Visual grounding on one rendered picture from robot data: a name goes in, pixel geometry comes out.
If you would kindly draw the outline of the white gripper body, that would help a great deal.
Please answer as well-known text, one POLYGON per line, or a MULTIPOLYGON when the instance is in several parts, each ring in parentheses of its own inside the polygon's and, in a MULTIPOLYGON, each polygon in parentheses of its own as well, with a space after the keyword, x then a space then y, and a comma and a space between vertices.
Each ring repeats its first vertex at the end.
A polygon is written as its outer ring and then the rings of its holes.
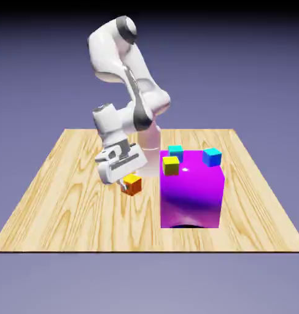
POLYGON ((106 185, 121 180, 147 163, 147 158, 138 144, 132 144, 125 156, 121 155, 121 152, 121 147, 114 145, 98 153, 98 173, 106 185))

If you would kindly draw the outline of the small orange cube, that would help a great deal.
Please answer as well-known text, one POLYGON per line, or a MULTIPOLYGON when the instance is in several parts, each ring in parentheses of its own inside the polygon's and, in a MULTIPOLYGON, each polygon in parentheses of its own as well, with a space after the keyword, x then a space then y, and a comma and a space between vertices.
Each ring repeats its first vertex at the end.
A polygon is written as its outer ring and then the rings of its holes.
POLYGON ((142 178, 136 174, 129 174, 123 177, 126 189, 121 188, 122 192, 129 196, 134 196, 142 190, 142 178))

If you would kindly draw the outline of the small yellow cube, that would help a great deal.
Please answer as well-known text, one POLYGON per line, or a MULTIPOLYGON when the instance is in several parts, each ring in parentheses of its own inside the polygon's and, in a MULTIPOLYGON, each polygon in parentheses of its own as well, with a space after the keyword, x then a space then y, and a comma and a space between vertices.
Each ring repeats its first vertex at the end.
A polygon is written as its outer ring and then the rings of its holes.
POLYGON ((177 156, 164 156, 162 158, 163 174, 165 176, 179 175, 179 159, 177 156))

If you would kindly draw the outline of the small cyan cube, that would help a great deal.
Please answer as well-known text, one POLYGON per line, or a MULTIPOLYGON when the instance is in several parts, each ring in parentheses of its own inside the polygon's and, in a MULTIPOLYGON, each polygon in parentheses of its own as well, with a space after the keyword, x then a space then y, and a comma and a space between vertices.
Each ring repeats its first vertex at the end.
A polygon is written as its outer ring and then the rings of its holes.
POLYGON ((169 145, 168 155, 177 157, 179 162, 182 163, 184 157, 184 150, 181 145, 169 145))

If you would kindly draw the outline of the small blue cube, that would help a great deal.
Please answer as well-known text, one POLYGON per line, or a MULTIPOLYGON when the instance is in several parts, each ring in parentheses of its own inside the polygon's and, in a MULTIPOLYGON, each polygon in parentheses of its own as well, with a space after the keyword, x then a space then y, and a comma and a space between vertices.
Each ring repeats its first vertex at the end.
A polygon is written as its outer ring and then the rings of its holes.
POLYGON ((207 148, 203 150, 202 161, 208 167, 221 165, 222 153, 216 148, 207 148))

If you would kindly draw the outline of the large magenta box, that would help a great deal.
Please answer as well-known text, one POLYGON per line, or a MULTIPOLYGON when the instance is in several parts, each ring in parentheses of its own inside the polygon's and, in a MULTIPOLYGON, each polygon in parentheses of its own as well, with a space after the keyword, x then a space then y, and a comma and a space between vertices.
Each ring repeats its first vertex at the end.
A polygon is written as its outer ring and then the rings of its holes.
POLYGON ((218 228, 225 176, 221 166, 208 167, 203 150, 184 150, 179 175, 165 176, 160 152, 160 223, 162 228, 218 228))

